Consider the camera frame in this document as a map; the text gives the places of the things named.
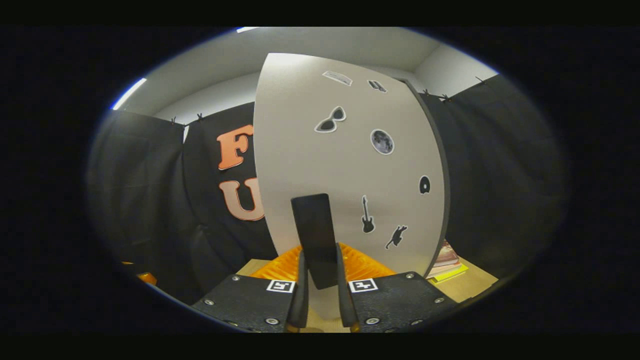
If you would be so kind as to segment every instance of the white curved board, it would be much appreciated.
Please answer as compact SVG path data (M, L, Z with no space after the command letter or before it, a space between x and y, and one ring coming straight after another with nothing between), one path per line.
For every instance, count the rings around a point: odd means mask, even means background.
M279 254L300 244L291 199L327 193L337 242L395 272L428 270L446 224L443 157L406 84L341 61L271 53L253 126L262 205ZM335 287L310 286L310 305L324 318L339 316Z

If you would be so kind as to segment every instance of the white wall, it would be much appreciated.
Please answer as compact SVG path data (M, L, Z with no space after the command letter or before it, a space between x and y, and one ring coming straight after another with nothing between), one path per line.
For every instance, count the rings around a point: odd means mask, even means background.
M407 79L416 91L424 93L424 84L412 72L392 69L389 67L380 67L380 66L371 66L371 65L360 65L360 66L365 67L367 69L371 69L373 71L377 71L380 74L384 74L392 78Z
M416 78L429 94L451 97L498 72L471 56L441 44L415 69Z
M386 67L361 66L393 78L407 79L417 91L423 92L424 85L411 72ZM176 101L153 116L165 120L171 120L175 117L176 123L189 124L198 118L197 114L199 113L205 117L238 105L253 102L255 101L259 78L260 72L254 72L253 74L217 83ZM183 141L187 138L188 133L189 127L184 130Z

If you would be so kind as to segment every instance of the sunglasses sticker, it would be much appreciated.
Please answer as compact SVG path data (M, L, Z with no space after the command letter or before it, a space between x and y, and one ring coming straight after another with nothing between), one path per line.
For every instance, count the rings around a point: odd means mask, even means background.
M316 126L316 133L332 133L337 128L338 125L335 123L336 121L344 121L347 118L347 114L342 109L342 106L336 106L327 119L320 121L320 123Z

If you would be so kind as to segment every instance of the orange letter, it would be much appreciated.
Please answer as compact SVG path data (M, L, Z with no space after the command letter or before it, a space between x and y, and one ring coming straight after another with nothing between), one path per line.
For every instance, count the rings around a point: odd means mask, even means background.
M258 188L258 179L255 177L247 179L244 184L251 190L251 198L253 199L254 209L247 211L240 205L238 198L238 188L240 183L237 181L225 181L220 183L220 190L225 195L225 203L231 215L240 220L258 221L264 217L264 208L260 199L260 188Z
M220 142L220 157L222 158L218 165L219 170L236 167L244 161L242 156L238 156L236 150L245 152L249 147L249 140L245 135L253 135L252 125L243 126L218 136L216 140Z

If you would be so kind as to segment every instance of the white ceiling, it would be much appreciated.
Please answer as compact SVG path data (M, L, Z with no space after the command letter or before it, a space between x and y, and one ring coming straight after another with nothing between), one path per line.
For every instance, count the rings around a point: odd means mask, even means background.
M298 53L414 72L439 42L404 28L257 28L216 37L169 60L126 102L152 115L221 81L260 71L268 53Z

